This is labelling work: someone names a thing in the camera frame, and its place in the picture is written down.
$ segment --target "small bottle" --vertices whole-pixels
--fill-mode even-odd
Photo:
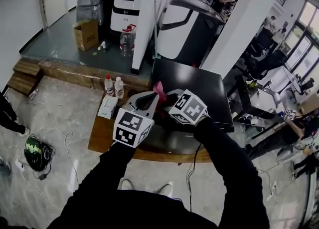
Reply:
[[[113,96],[113,81],[110,78],[110,75],[107,75],[104,80],[105,92],[107,95]]]
[[[114,88],[115,88],[115,96],[118,97],[119,99],[122,99],[124,96],[124,83],[119,76],[116,78],[116,82],[114,83]]]

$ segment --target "black pants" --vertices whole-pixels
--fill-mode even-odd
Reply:
[[[298,171],[296,175],[296,179],[299,178],[304,173],[312,174],[313,172],[316,171],[316,161],[314,159],[315,157],[313,155],[309,155],[300,163],[295,164],[294,170],[304,166],[301,170]]]
[[[248,155],[251,160],[260,157],[270,151],[286,146],[287,143],[284,141],[281,131],[277,131],[270,135],[263,141],[259,142],[251,150],[248,150]]]
[[[25,133],[25,127],[16,122],[16,114],[10,103],[0,94],[0,125],[21,134]]]

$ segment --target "cardboard box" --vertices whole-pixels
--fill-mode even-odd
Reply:
[[[98,22],[84,19],[73,24],[76,44],[79,49],[87,49],[99,44]]]

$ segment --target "plastic bottle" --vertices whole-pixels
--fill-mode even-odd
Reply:
[[[113,96],[113,81],[110,78],[110,75],[107,75],[104,80],[105,92],[107,95]]]
[[[134,28],[136,26],[130,24],[127,28],[123,29],[121,38],[120,38],[120,48],[121,55],[124,57],[132,57],[135,47],[135,36],[136,33]]]
[[[118,97],[119,99],[122,99],[124,96],[124,83],[119,76],[116,78],[116,82],[114,83],[114,88],[115,88],[115,96]]]

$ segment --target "white shoe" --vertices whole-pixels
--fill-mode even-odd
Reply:
[[[159,190],[158,194],[169,197],[172,191],[173,191],[173,186],[171,184],[166,184]]]
[[[25,128],[24,134],[18,133],[18,135],[19,135],[20,137],[29,136],[29,134],[30,134],[30,130],[29,130],[28,128]]]
[[[121,190],[134,190],[131,181],[124,179],[122,182]]]
[[[293,172],[293,179],[297,179],[297,173]]]
[[[16,117],[16,119],[14,120],[15,123],[19,124],[20,119],[18,117]]]

